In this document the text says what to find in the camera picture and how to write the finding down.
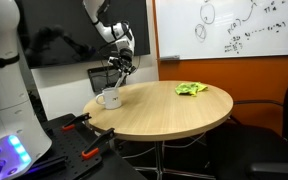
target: white mug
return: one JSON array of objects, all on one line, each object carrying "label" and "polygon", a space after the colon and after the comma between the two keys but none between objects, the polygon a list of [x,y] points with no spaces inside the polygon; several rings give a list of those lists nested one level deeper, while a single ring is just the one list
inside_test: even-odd
[{"label": "white mug", "polygon": [[101,94],[96,96],[96,103],[104,105],[105,109],[116,109],[122,105],[117,88],[104,89]]}]

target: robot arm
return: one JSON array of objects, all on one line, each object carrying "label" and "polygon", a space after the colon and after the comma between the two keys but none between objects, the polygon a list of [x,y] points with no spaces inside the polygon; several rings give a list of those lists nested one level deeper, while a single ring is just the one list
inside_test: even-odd
[{"label": "robot arm", "polygon": [[135,71],[132,66],[132,58],[134,55],[135,39],[129,24],[121,21],[110,26],[105,26],[98,16],[104,13],[109,7],[110,0],[84,0],[85,10],[89,15],[93,25],[108,44],[115,44],[118,57],[110,57],[109,63],[118,69],[120,79],[115,87],[119,87],[122,80]]}]

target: green cloth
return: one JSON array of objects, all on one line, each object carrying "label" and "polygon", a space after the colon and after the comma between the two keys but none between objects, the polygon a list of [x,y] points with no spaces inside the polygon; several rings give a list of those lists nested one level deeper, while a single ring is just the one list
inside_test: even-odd
[{"label": "green cloth", "polygon": [[207,86],[200,82],[194,83],[182,83],[175,88],[175,92],[180,94],[190,94],[191,96],[196,96],[197,92],[206,90]]}]

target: black clamp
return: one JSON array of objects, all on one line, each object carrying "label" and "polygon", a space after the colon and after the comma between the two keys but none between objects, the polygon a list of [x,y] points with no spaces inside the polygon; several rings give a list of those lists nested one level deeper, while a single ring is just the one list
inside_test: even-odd
[{"label": "black clamp", "polygon": [[79,115],[79,116],[75,117],[74,119],[72,119],[71,121],[69,121],[68,123],[66,123],[64,126],[62,126],[62,130],[63,131],[71,130],[71,129],[75,128],[76,123],[86,121],[86,120],[89,120],[91,118],[92,117],[90,116],[90,113],[84,113],[82,115]]},{"label": "black clamp", "polygon": [[83,152],[82,157],[84,160],[92,158],[97,153],[103,153],[110,147],[110,141],[115,138],[114,128],[103,132],[96,140],[88,146]]}]

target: black office chair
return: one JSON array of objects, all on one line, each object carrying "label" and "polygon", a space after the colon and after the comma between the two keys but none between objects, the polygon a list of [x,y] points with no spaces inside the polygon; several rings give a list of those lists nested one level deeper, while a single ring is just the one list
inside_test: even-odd
[{"label": "black office chair", "polygon": [[288,180],[288,89],[282,106],[283,137],[267,128],[229,123],[206,133],[216,179]]}]

